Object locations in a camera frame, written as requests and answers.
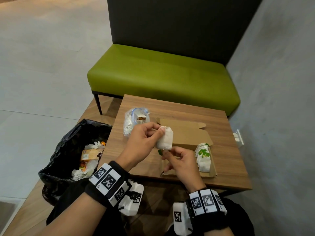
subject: hand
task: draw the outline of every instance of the hand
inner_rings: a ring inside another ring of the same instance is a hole
[[[192,150],[172,147],[170,151],[163,151],[162,159],[169,161],[164,171],[174,169],[177,177],[190,193],[206,187],[199,173],[195,153]]]
[[[164,134],[165,129],[160,128],[157,123],[147,122],[135,125],[125,149],[116,162],[126,171],[130,171],[150,154],[157,140]]]

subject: black backrest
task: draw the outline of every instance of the black backrest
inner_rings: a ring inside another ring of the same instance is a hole
[[[261,0],[107,0],[114,44],[226,65]]]

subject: cardboard box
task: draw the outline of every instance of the cardboard box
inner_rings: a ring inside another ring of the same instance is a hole
[[[207,177],[216,177],[217,173],[215,170],[215,163],[211,154],[211,146],[213,142],[206,130],[201,128],[205,127],[206,124],[202,122],[189,122],[189,121],[180,121],[173,119],[160,119],[157,118],[157,122],[166,127],[171,127],[174,136],[173,136],[173,146],[179,146],[186,149],[195,151],[196,147],[200,143],[208,143],[211,165],[210,172],[199,172],[202,178]],[[161,175],[176,175],[175,170],[169,170],[168,172],[163,172],[164,167],[167,165],[168,160],[160,159],[160,174]]]
[[[103,154],[104,148],[99,149],[89,149],[89,150],[83,150],[81,155],[81,161],[89,161],[94,159],[99,159]]]

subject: white power socket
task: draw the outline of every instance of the white power socket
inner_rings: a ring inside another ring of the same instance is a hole
[[[244,145],[241,133],[239,132],[239,130],[236,130],[236,133],[233,133],[235,141],[237,143],[238,148],[240,148],[241,146]]]

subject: forearm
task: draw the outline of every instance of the forearm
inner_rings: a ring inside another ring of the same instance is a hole
[[[234,236],[230,227],[221,230],[211,230],[203,234],[204,236]]]
[[[92,235],[105,211],[106,207],[83,193],[37,236]]]

